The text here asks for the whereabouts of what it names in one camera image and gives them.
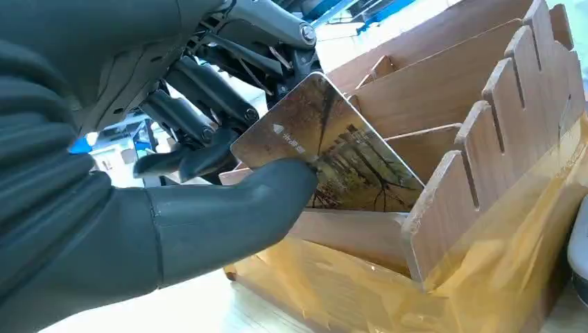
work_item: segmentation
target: screw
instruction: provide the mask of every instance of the screw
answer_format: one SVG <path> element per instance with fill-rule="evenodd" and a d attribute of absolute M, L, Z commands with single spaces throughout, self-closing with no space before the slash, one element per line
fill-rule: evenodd
<path fill-rule="evenodd" d="M 314 40 L 316 39 L 316 33 L 313 27 L 308 24 L 300 27 L 300 35 L 302 35 L 302 38 L 304 38 L 304 41 L 308 44 L 314 43 Z"/>
<path fill-rule="evenodd" d="M 212 139 L 213 134 L 214 134 L 214 131 L 211 128 L 205 127 L 202 130 L 202 139 L 205 140 L 206 142 L 209 142 Z"/>
<path fill-rule="evenodd" d="M 259 115 L 257 114 L 257 111 L 253 109 L 247 109 L 245 111 L 245 119 L 248 121 L 257 121 L 257 119 L 259 119 Z"/>

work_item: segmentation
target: wooden slot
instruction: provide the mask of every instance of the wooden slot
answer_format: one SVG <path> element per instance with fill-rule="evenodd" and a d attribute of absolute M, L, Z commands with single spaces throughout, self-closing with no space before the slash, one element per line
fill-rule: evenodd
<path fill-rule="evenodd" d="M 328 73 L 342 92 L 351 92 L 382 56 L 396 70 L 441 52 L 511 19 L 522 18 L 532 0 L 464 0 Z"/>
<path fill-rule="evenodd" d="M 359 89 L 360 87 L 367 85 L 370 82 L 374 82 L 378 78 L 386 76 L 393 71 L 394 65 L 390 61 L 390 58 L 387 55 L 384 55 L 378 60 L 378 62 L 376 62 L 370 72 L 359 82 L 355 89 Z"/>
<path fill-rule="evenodd" d="M 464 121 L 502 59 L 516 19 L 355 91 L 361 114 L 384 137 Z"/>
<path fill-rule="evenodd" d="M 452 123 L 397 137 L 389 137 L 386 142 L 417 174 L 420 180 L 426 183 L 441 162 L 443 155 L 453 149 L 453 142 L 460 127 L 461 124 Z"/>
<path fill-rule="evenodd" d="M 461 152 L 450 151 L 402 225 L 402 243 L 414 281 L 425 281 L 477 216 Z"/>
<path fill-rule="evenodd" d="M 514 34 L 504 56 L 512 59 L 516 71 L 521 103 L 528 115 L 526 120 L 530 122 L 522 125 L 533 137 L 534 142 L 529 148 L 534 150 L 536 160 L 551 147 L 552 140 L 546 135 L 550 126 L 548 111 L 539 98 L 544 74 L 539 70 L 533 30 L 529 26 L 521 27 Z"/>
<path fill-rule="evenodd" d="M 526 122 L 523 114 L 519 88 L 517 87 L 517 75 L 512 59 L 501 60 L 488 80 L 484 88 L 483 96 L 490 102 L 495 119 L 498 120 L 499 140 L 503 142 L 503 152 L 507 165 L 506 189 L 525 173 L 536 161 L 533 147 L 537 143 L 531 133 L 533 123 Z M 482 166 L 481 171 L 490 167 Z"/>
<path fill-rule="evenodd" d="M 549 11 L 551 26 L 553 27 L 553 37 L 568 50 L 573 49 L 573 38 L 568 21 L 566 6 L 558 3 Z"/>
<path fill-rule="evenodd" d="M 466 163 L 472 199 L 480 211 L 489 208 L 510 184 L 510 167 L 504 163 L 496 134 L 492 107 L 486 101 L 479 101 L 456 138 L 456 146 L 463 152 Z"/>

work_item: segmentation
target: wooden divider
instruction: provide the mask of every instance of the wooden divider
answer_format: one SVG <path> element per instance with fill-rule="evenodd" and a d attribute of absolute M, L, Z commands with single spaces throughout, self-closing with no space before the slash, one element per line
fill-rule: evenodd
<path fill-rule="evenodd" d="M 361 79 L 355 89 L 367 85 L 370 82 L 374 82 L 378 78 L 384 77 L 394 71 L 394 65 L 387 55 L 382 56 L 378 62 L 372 67 L 369 73 Z"/>
<path fill-rule="evenodd" d="M 386 142 L 419 176 L 419 179 L 427 183 L 443 155 L 453 148 L 453 142 L 460 127 L 460 123 L 452 123 L 390 137 L 386 139 Z"/>
<path fill-rule="evenodd" d="M 347 62 L 328 77 L 342 92 L 352 92 L 382 56 L 396 70 L 423 60 L 495 26 L 522 18 L 533 0 L 463 0 L 444 12 Z"/>
<path fill-rule="evenodd" d="M 418 282 L 584 110 L 578 57 L 554 40 L 543 0 L 534 1 L 524 24 L 504 45 L 505 59 L 464 121 L 456 137 L 460 150 L 444 156 L 403 224 L 407 262 Z"/>
<path fill-rule="evenodd" d="M 361 114 L 384 137 L 462 123 L 521 25 L 512 20 L 364 85 L 354 92 Z"/>

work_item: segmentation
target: wooden organizer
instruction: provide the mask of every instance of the wooden organizer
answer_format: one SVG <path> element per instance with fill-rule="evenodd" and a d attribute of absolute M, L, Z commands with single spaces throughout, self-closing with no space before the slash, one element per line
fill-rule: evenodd
<path fill-rule="evenodd" d="M 307 210 L 291 236 L 427 289 L 450 248 L 579 119 L 585 95 L 572 48 L 561 5 L 464 0 L 329 73 L 426 187 L 406 218 Z"/>

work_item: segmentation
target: wooden box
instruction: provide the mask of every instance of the wooden box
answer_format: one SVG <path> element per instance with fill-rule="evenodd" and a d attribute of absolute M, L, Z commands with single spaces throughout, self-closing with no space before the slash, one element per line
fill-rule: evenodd
<path fill-rule="evenodd" d="M 385 303 L 382 309 L 389 314 L 388 326 L 381 324 L 378 329 L 360 305 L 356 311 L 363 314 L 366 326 L 362 320 L 353 324 L 343 318 L 352 305 L 345 310 L 325 305 L 328 310 L 324 313 L 317 310 L 307 315 L 311 311 L 304 311 L 305 302 L 328 302 L 316 291 L 326 275 L 306 271 L 304 265 L 309 263 L 302 257 L 292 259 L 286 269 L 277 264 L 275 256 L 285 255 L 287 246 L 298 252 L 328 253 L 330 258 L 339 251 L 349 257 L 345 263 L 362 259 L 368 267 L 377 264 L 372 266 L 374 272 L 385 269 L 399 274 L 394 279 L 404 276 L 410 281 L 391 282 L 391 289 L 414 288 L 434 295 L 430 302 L 443 299 L 443 309 L 446 300 L 451 300 L 455 322 L 429 328 L 430 332 L 473 332 L 471 327 L 486 327 L 488 332 L 536 332 L 566 280 L 564 271 L 552 272 L 564 262 L 557 253 L 574 209 L 587 193 L 577 181 L 568 180 L 574 186 L 555 181 L 562 174 L 575 175 L 583 154 L 578 150 L 583 147 L 583 123 L 578 120 L 585 101 L 578 57 L 572 50 L 561 5 L 549 10 L 544 0 L 464 0 L 335 69 L 329 77 L 427 181 L 425 190 L 406 217 L 378 212 L 303 212 L 287 240 L 290 245 L 269 250 L 274 260 L 266 260 L 263 266 L 277 274 L 283 288 L 294 286 L 294 294 L 303 295 L 290 294 L 289 302 L 284 301 L 286 296 L 276 295 L 277 289 L 264 288 L 269 282 L 262 283 L 260 275 L 242 273 L 250 272 L 248 265 L 254 265 L 255 258 L 227 271 L 318 327 L 405 332 L 398 326 L 404 324 L 392 319 L 393 311 Z M 248 173 L 247 169 L 231 171 L 221 180 L 235 184 Z M 304 243 L 308 241 L 328 249 L 321 252 Z M 537 256 L 542 253 L 545 258 L 539 263 Z M 318 262 L 313 265 L 322 267 Z M 338 265 L 332 270 L 345 275 Z M 482 277 L 478 284 L 464 282 L 481 273 L 481 267 L 489 269 L 488 265 L 500 273 L 489 274 L 489 280 Z M 347 287 L 355 290 L 363 283 L 360 281 L 370 280 L 368 273 L 362 271 L 365 279 L 352 279 Z M 512 286 L 516 279 L 524 283 Z M 494 314 L 494 321 L 487 315 L 480 315 L 484 319 L 474 323 L 466 319 L 465 314 L 471 316 L 469 311 L 476 306 L 468 309 L 460 297 L 476 286 L 495 287 L 495 294 L 508 300 L 504 305 L 502 300 L 491 301 L 491 293 L 484 295 L 482 301 L 500 314 Z M 367 294 L 357 291 L 353 297 L 362 299 Z M 522 319 L 506 318 L 502 308 L 508 305 L 516 305 Z"/>

